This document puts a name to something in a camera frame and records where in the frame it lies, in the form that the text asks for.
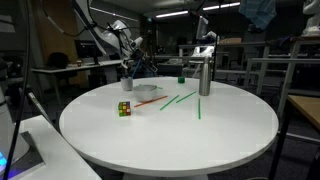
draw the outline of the blue cloth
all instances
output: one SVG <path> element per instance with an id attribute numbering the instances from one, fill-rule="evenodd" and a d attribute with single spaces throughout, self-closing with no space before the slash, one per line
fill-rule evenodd
<path id="1" fill-rule="evenodd" d="M 277 15 L 275 0 L 242 0 L 239 12 L 260 29 L 266 29 Z"/>

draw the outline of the ceiling light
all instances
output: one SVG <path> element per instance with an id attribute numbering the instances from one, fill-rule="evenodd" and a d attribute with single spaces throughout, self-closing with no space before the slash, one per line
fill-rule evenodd
<path id="1" fill-rule="evenodd" d="M 221 5 L 221 8 L 228 8 L 228 7 L 239 6 L 239 5 L 240 5 L 240 2 L 236 2 L 236 3 Z M 219 9 L 219 6 L 211 6 L 211 7 L 203 8 L 204 11 L 213 10 L 213 9 Z"/>
<path id="2" fill-rule="evenodd" d="M 156 16 L 157 18 L 164 18 L 164 17 L 169 17 L 169 16 L 178 16 L 182 14 L 187 14 L 188 11 L 180 11 L 180 12 L 174 12 L 174 13 L 168 13 L 168 14 L 161 14 Z"/>
<path id="3" fill-rule="evenodd" d="M 97 9 L 97 8 L 93 8 L 93 7 L 90 7 L 90 9 L 95 10 L 95 11 L 99 11 L 99 12 L 102 12 L 102 13 L 105 13 L 105 14 L 109 14 L 109 15 L 112 15 L 112 16 L 117 16 L 117 17 L 121 17 L 121 18 L 124 18 L 124 19 L 128 19 L 128 20 L 131 20 L 131 21 L 136 21 L 136 22 L 138 21 L 136 19 L 132 19 L 132 18 L 129 18 L 129 17 L 126 17 L 126 16 L 121 16 L 119 14 L 111 13 L 111 12 L 104 11 L 104 10 L 101 10 L 101 9 Z"/>

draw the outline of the chair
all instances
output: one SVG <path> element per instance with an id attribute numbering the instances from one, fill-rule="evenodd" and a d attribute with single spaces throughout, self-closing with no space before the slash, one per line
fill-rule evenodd
<path id="1" fill-rule="evenodd" d="M 47 66 L 57 69 L 65 69 L 70 62 L 68 56 L 61 52 L 54 52 L 49 55 Z M 70 87 L 69 78 L 76 77 L 76 71 L 61 72 L 56 74 L 57 81 L 65 80 L 66 87 Z"/>

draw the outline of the small bowl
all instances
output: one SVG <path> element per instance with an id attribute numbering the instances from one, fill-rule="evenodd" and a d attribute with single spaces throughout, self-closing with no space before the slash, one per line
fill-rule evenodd
<path id="1" fill-rule="evenodd" d="M 155 85 L 139 85 L 135 86 L 133 89 L 133 94 L 135 95 L 137 101 L 145 102 L 154 99 L 157 95 L 157 86 Z"/>

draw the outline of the green chopstick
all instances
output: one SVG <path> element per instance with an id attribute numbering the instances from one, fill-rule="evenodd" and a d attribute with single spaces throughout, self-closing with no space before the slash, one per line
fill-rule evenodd
<path id="1" fill-rule="evenodd" d="M 187 95 L 187 96 L 185 96 L 185 97 L 183 97 L 182 99 L 178 100 L 176 103 L 179 103 L 179 102 L 181 102 L 182 100 L 187 99 L 188 97 L 192 96 L 194 93 L 196 93 L 196 91 L 193 92 L 193 93 L 191 93 L 191 94 L 189 94 L 189 95 Z"/>
<path id="2" fill-rule="evenodd" d="M 201 119 L 201 106 L 200 106 L 200 98 L 198 100 L 198 118 Z"/>
<path id="3" fill-rule="evenodd" d="M 177 99 L 179 97 L 179 95 L 177 95 L 176 97 L 174 97 L 173 99 L 171 99 L 167 104 L 165 104 L 160 111 L 162 111 L 164 108 L 166 108 L 170 103 L 172 103 L 175 99 Z"/>

